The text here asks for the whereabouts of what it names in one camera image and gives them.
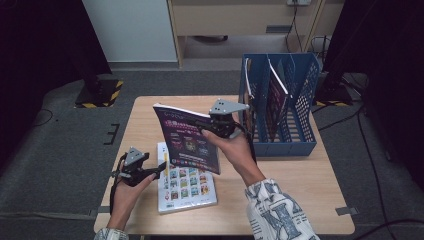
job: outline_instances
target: black curtain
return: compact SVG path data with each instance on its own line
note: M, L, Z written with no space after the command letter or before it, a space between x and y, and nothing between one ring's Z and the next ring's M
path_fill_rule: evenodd
M402 161L424 189L424 1L346 0L323 69L324 86L366 73L368 116L388 158Z
M82 1L0 1L0 170L48 91L102 73L111 70Z

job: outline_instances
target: right hand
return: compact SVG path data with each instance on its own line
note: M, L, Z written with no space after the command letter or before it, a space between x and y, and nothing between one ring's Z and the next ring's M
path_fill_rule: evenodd
M265 179L252 158L249 143L243 133L232 139L218 137L208 130L202 130L202 134L209 142L222 150L247 187Z
M240 133L232 139L221 138L208 130L202 130L202 134L209 142L222 150L234 167L245 165L246 163L254 163L249 143L244 133Z

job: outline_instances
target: magazine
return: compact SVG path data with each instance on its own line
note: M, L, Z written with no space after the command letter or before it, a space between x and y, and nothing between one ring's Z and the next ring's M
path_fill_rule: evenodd
M283 82L285 82L284 71L277 74L271 64L271 61L269 61L269 67L270 80L266 105L266 123L269 141L274 142L277 135L278 125L287 111L287 98L289 93L286 86L283 84Z
M169 159L173 165L221 173L218 148L193 125L195 121L211 123L209 115L160 103L154 104L153 108L162 127Z
M212 173L170 163L165 142L158 143L158 164L167 162L158 180L160 214L216 205L218 203Z
M242 103L248 104L250 106L250 108L243 111L241 123L244 125L244 127L247 129L247 131L249 131L249 133L254 135L255 134L256 115L255 115L255 111L254 111L254 108L253 108L253 99L255 98L255 96L253 96L253 94L252 94L252 90L251 90L250 82L249 82L249 70L250 70L251 61L252 61L251 59L246 58L245 63L244 63L244 79L243 79L244 80L244 90L243 90Z

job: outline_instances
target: sleeve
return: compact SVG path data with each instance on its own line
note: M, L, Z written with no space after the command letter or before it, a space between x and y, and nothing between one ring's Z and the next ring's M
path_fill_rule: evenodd
M129 240L128 234L111 228L102 228L97 232L94 240Z
M245 193L255 239L319 239L302 208L273 179L257 182Z

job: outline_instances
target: magazine file box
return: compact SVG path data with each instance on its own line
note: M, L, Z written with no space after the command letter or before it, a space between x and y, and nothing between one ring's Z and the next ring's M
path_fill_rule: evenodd
M244 74L246 58L251 60L248 78L252 107L256 112L253 145L256 156L307 156L316 145L309 123L310 108L319 75L319 63L312 53L244 54L240 81L239 101L246 87ZM286 114L279 124L278 138L270 142L266 128L266 104L270 79L269 62L274 69L282 67L289 94Z

